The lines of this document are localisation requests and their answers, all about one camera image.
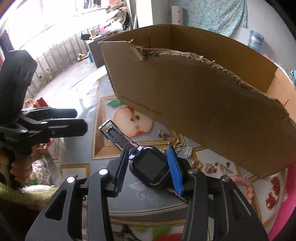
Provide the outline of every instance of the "pomegranate print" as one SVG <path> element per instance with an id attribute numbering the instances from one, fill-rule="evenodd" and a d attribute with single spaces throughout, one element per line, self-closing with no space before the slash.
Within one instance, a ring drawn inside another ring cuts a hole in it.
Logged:
<path id="1" fill-rule="evenodd" d="M 273 177 L 270 180 L 272 188 L 269 189 L 268 197 L 265 200 L 268 210 L 273 210 L 277 204 L 281 192 L 281 183 L 278 177 Z"/>

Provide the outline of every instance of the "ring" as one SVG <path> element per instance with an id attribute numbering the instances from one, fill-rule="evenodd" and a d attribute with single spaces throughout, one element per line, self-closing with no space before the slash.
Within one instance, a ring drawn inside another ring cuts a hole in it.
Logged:
<path id="1" fill-rule="evenodd" d="M 206 173 L 211 173 L 214 170 L 214 166 L 211 163 L 207 163 L 204 167 Z"/>
<path id="2" fill-rule="evenodd" d="M 202 167 L 202 163 L 199 160 L 193 160 L 192 165 L 196 169 L 200 169 Z"/>

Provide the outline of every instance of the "blue bottle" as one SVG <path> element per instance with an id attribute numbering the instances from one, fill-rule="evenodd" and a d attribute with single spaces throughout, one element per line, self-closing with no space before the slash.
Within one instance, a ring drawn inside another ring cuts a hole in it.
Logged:
<path id="1" fill-rule="evenodd" d="M 248 46 L 256 50 L 258 53 L 261 53 L 263 40 L 264 40 L 264 37 L 262 35 L 251 30 Z"/>
<path id="2" fill-rule="evenodd" d="M 94 59 L 93 59 L 90 51 L 87 52 L 87 56 L 89 58 L 89 61 L 92 63 L 94 61 Z"/>

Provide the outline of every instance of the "pink bead bracelet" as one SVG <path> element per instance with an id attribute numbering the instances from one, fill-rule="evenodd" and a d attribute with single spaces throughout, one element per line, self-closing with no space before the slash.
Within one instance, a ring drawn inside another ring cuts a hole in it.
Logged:
<path id="1" fill-rule="evenodd" d="M 247 189 L 247 195 L 246 195 L 246 198 L 247 199 L 251 199 L 253 197 L 253 187 L 252 187 L 252 184 L 251 182 L 246 179 L 245 177 L 241 177 L 239 175 L 234 175 L 233 177 L 231 177 L 232 181 L 234 183 L 240 183 L 242 185 L 244 185 Z"/>

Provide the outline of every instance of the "cardboard box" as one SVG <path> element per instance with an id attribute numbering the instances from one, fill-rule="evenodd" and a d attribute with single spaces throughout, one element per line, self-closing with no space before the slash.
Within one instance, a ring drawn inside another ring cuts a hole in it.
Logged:
<path id="1" fill-rule="evenodd" d="M 296 90 L 261 54 L 171 24 L 107 40 L 102 56 L 124 104 L 259 177 L 296 161 Z"/>

